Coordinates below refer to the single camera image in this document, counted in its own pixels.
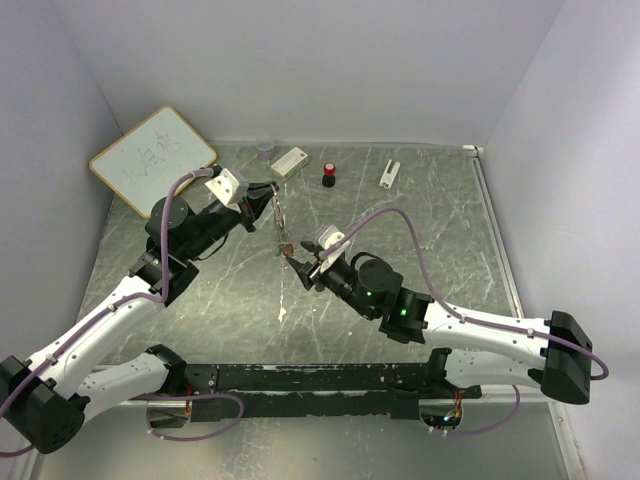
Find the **large metal keyring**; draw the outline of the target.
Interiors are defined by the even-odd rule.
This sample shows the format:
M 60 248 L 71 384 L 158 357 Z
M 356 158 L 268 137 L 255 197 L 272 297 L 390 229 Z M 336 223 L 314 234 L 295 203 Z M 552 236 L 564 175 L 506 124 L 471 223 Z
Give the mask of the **large metal keyring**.
M 277 184 L 275 182 L 272 182 L 270 184 L 270 187 L 271 187 L 271 190 L 272 190 L 271 204 L 272 204 L 272 208 L 273 208 L 273 212 L 274 212 L 274 225 L 275 225 L 275 221 L 276 220 L 283 220 L 284 221 L 284 216 L 283 216 L 283 213 L 282 213 L 282 210 L 281 210 L 281 206 L 280 206 L 280 202 L 279 202 L 279 198 L 278 198 L 279 188 L 278 188 L 278 186 L 277 186 Z

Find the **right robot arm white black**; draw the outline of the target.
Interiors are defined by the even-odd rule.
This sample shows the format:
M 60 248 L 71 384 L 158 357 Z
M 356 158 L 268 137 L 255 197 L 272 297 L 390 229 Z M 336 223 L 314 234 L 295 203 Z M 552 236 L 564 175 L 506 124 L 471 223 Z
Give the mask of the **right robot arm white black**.
M 577 320 L 555 311 L 548 319 L 521 319 L 457 306 L 442 307 L 428 294 L 404 287 L 384 260 L 361 252 L 347 260 L 288 258 L 305 289 L 327 289 L 379 330 L 402 344 L 431 347 L 435 366 L 426 390 L 443 398 L 457 387 L 516 385 L 539 389 L 573 405 L 590 400 L 593 344 Z

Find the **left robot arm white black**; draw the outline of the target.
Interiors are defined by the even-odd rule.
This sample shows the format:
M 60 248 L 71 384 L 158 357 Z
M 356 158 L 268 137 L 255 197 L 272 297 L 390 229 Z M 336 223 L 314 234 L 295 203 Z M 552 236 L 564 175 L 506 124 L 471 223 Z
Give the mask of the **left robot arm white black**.
M 156 345 L 102 372 L 94 369 L 136 326 L 168 308 L 196 278 L 195 261 L 237 226 L 255 231 L 279 188 L 273 181 L 232 187 L 220 179 L 200 212 L 170 195 L 153 207 L 144 253 L 116 288 L 47 347 L 1 363 L 1 416 L 29 446 L 48 454 L 68 443 L 90 419 L 147 394 L 173 399 L 186 390 L 186 362 Z

